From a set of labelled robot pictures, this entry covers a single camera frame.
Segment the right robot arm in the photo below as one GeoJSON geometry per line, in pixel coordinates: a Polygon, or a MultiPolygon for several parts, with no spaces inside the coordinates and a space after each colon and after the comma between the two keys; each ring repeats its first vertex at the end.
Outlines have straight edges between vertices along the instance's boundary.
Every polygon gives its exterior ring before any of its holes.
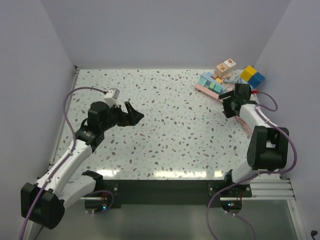
{"type": "Polygon", "coordinates": [[[230,197],[261,174],[271,174],[287,164],[289,130],[278,127],[261,111],[252,98],[248,84],[237,83],[234,89],[219,95],[225,117],[239,117],[251,130],[246,162],[225,174],[223,192],[230,197]]]}

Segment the green plug adapter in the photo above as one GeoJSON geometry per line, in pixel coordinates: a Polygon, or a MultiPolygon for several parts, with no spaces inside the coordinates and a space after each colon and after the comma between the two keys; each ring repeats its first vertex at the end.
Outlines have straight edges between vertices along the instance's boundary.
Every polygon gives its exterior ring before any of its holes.
{"type": "Polygon", "coordinates": [[[216,91],[216,90],[215,90],[216,86],[217,86],[217,84],[214,83],[214,82],[212,82],[212,83],[209,85],[208,89],[211,90],[211,91],[213,91],[213,92],[215,92],[215,91],[216,91]]]}

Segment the pink power strip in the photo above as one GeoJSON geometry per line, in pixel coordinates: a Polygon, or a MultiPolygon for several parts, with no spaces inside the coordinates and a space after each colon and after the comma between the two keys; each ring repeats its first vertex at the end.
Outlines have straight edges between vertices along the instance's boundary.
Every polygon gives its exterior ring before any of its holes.
{"type": "Polygon", "coordinates": [[[204,94],[216,99],[217,101],[220,101],[220,102],[222,101],[221,99],[219,99],[219,94],[217,94],[216,92],[206,88],[205,86],[202,86],[202,85],[196,83],[194,87],[197,90],[199,90],[200,92],[202,92],[202,93],[204,93],[204,94]]]}

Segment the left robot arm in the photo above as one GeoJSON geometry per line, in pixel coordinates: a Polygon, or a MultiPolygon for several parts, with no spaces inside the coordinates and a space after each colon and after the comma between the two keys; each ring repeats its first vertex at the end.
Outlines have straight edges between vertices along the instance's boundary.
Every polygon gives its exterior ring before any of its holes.
{"type": "Polygon", "coordinates": [[[108,106],[96,101],[90,105],[66,152],[36,183],[26,183],[20,191],[21,216],[50,230],[62,220],[67,208],[61,197],[63,189],[78,167],[89,158],[105,139],[105,132],[118,127],[135,126],[144,114],[126,101],[126,111],[120,106],[108,106]]]}

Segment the blue power strip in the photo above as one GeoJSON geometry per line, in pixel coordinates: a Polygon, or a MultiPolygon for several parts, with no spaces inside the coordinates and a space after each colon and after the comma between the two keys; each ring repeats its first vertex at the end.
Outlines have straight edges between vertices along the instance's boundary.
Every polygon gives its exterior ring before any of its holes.
{"type": "Polygon", "coordinates": [[[211,83],[219,84],[214,78],[212,78],[213,74],[211,72],[206,72],[201,74],[198,84],[203,87],[209,87],[211,83]]]}

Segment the teal plug adapter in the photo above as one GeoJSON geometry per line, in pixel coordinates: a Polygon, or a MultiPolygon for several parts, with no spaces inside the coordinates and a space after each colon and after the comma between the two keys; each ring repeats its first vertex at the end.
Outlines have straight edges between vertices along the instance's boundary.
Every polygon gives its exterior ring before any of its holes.
{"type": "Polygon", "coordinates": [[[205,78],[203,76],[201,76],[198,81],[198,84],[205,87],[205,88],[208,88],[211,83],[212,82],[210,80],[208,80],[207,78],[205,78]]]}

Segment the light blue plug adapter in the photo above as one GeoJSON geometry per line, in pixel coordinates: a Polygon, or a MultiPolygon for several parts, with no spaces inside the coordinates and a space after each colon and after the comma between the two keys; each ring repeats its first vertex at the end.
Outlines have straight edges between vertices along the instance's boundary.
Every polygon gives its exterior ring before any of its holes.
{"type": "Polygon", "coordinates": [[[220,84],[216,84],[213,88],[213,91],[217,93],[218,95],[222,94],[225,91],[225,87],[220,84]]]}

